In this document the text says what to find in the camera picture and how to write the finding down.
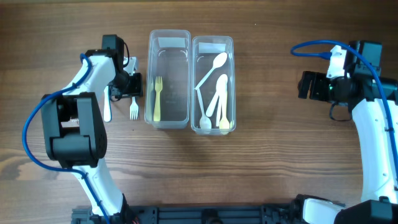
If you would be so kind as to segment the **light blue plastic fork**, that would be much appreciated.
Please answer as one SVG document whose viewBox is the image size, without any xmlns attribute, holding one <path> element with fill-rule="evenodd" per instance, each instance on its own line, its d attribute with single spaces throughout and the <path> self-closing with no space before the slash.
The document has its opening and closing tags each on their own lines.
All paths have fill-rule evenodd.
<svg viewBox="0 0 398 224">
<path fill-rule="evenodd" d="M 105 122 L 112 120 L 109 86 L 106 86 L 104 89 L 103 119 Z"/>
</svg>

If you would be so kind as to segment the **white fork container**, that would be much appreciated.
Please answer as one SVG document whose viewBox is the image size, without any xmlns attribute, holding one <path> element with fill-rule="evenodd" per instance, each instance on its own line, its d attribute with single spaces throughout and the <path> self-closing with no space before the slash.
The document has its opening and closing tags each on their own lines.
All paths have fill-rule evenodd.
<svg viewBox="0 0 398 224">
<path fill-rule="evenodd" d="M 131 98 L 131 105 L 129 107 L 129 118 L 130 120 L 136 120 L 139 118 L 139 106 L 137 104 L 136 98 Z"/>
</svg>

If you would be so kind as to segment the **yellow plastic fork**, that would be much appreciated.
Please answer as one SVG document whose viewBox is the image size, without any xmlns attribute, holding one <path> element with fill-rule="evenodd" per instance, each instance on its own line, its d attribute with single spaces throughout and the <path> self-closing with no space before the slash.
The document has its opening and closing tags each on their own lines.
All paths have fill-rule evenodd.
<svg viewBox="0 0 398 224">
<path fill-rule="evenodd" d="M 163 89 L 162 77 L 155 78 L 155 106 L 154 106 L 154 121 L 160 121 L 160 94 Z"/>
</svg>

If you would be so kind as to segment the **white slim plastic spoon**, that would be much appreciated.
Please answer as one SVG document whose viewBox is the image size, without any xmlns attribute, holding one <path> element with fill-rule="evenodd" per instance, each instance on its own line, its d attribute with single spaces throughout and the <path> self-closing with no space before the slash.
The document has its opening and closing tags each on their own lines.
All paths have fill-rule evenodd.
<svg viewBox="0 0 398 224">
<path fill-rule="evenodd" d="M 203 98 L 201 95 L 201 91 L 198 88 L 197 89 L 197 95 L 198 95 L 198 102 L 200 105 L 200 110 L 201 110 L 201 118 L 200 118 L 200 128 L 201 129 L 211 129 L 211 121 L 210 118 L 206 116 L 204 106 L 203 106 Z"/>
</svg>

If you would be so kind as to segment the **yellow plastic spoon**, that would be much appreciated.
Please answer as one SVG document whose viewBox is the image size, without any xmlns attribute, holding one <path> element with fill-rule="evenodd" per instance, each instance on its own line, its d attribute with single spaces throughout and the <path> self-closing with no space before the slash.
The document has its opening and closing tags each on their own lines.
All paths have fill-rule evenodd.
<svg viewBox="0 0 398 224">
<path fill-rule="evenodd" d="M 221 119 L 220 119 L 220 124 L 219 128 L 221 129 L 222 134 L 228 134 L 230 123 L 227 119 L 226 115 L 226 110 L 227 110 L 227 102 L 228 102 L 228 92 L 224 91 L 224 93 L 221 95 Z"/>
</svg>

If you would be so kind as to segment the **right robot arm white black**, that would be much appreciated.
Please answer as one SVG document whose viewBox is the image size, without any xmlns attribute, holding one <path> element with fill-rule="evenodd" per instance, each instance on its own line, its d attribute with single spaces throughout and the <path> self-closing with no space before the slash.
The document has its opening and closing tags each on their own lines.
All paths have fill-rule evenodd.
<svg viewBox="0 0 398 224">
<path fill-rule="evenodd" d="M 330 44 L 329 52 L 305 57 L 329 60 L 326 73 L 304 71 L 298 97 L 345 106 L 358 132 L 363 169 L 359 204 L 349 208 L 330 200 L 298 196 L 291 220 L 303 223 L 397 223 L 397 80 L 381 77 L 382 44 L 355 40 L 312 40 L 299 48 Z"/>
</svg>

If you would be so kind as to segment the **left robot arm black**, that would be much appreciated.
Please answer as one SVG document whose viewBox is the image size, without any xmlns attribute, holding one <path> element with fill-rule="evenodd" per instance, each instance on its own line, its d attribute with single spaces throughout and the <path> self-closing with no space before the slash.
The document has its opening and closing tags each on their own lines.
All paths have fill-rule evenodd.
<svg viewBox="0 0 398 224">
<path fill-rule="evenodd" d="M 93 223 L 133 223 L 134 215 L 114 183 L 104 156 L 107 135 L 98 100 L 104 90 L 116 100 L 142 96 L 142 75 L 128 47 L 116 34 L 101 48 L 81 54 L 82 67 L 62 90 L 45 95 L 42 115 L 45 150 L 59 172 L 71 172 L 91 202 Z"/>
</svg>

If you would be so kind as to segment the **left clear plastic container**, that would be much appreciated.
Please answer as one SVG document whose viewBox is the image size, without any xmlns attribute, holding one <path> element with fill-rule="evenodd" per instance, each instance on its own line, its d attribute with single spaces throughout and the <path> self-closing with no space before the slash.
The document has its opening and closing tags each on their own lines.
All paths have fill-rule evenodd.
<svg viewBox="0 0 398 224">
<path fill-rule="evenodd" d="M 183 129 L 189 120 L 191 35 L 157 29 L 149 36 L 144 119 L 157 129 Z M 155 78 L 162 77 L 160 121 L 154 121 Z"/>
</svg>

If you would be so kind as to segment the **clear plastic container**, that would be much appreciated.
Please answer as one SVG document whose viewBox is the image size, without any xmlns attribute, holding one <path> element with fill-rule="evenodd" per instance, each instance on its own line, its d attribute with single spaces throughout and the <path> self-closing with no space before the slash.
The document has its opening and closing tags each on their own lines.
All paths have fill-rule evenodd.
<svg viewBox="0 0 398 224">
<path fill-rule="evenodd" d="M 200 80 L 210 71 L 213 65 L 214 58 L 226 52 L 228 58 L 225 64 L 213 71 L 204 84 L 199 88 L 203 98 L 203 106 L 206 110 L 216 92 L 217 79 L 222 74 L 227 74 L 228 82 L 226 91 L 228 92 L 228 102 L 226 115 L 230 123 L 228 129 L 229 133 L 236 128 L 236 77 L 234 70 L 234 43 L 233 39 L 229 36 L 220 35 L 205 35 L 196 36 L 192 43 L 192 60 L 191 60 L 191 128 L 197 134 L 202 135 L 221 135 L 221 129 L 216 127 L 216 112 L 218 101 L 215 106 L 213 115 L 210 118 L 211 129 L 200 128 L 201 110 L 198 102 L 196 85 Z"/>
<path fill-rule="evenodd" d="M 157 29 L 149 36 L 144 119 L 157 129 L 183 129 L 189 120 L 191 35 Z M 160 121 L 154 121 L 155 78 L 162 77 Z"/>
</svg>

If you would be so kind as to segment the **right clear plastic container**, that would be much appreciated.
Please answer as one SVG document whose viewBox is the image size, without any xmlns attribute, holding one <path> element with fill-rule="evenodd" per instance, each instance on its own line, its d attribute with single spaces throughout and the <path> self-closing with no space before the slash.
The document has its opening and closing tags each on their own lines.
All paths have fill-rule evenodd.
<svg viewBox="0 0 398 224">
<path fill-rule="evenodd" d="M 236 77 L 234 70 L 234 43 L 233 39 L 229 36 L 220 35 L 205 35 L 196 36 L 192 43 L 192 60 L 191 60 L 191 128 L 197 134 L 202 135 L 221 135 L 221 129 L 216 127 L 216 112 L 218 101 L 215 106 L 213 115 L 210 118 L 211 129 L 200 128 L 201 110 L 198 102 L 196 85 L 200 80 L 210 71 L 213 65 L 214 58 L 226 52 L 228 58 L 225 64 L 213 71 L 204 84 L 199 88 L 203 98 L 203 106 L 206 110 L 216 92 L 217 79 L 222 74 L 227 74 L 228 82 L 226 91 L 228 92 L 228 102 L 226 115 L 230 123 L 228 129 L 229 133 L 236 128 Z"/>
</svg>

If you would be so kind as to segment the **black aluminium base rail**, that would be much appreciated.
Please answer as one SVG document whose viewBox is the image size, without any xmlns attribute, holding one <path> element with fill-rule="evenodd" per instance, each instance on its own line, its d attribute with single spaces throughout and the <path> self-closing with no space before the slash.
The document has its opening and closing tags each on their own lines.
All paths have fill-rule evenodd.
<svg viewBox="0 0 398 224">
<path fill-rule="evenodd" d="M 298 212 L 290 212 L 290 205 L 266 204 L 257 206 L 214 207 L 147 207 L 131 206 L 110 215 L 110 223 L 141 224 L 202 224 L 202 223 L 305 223 Z"/>
</svg>

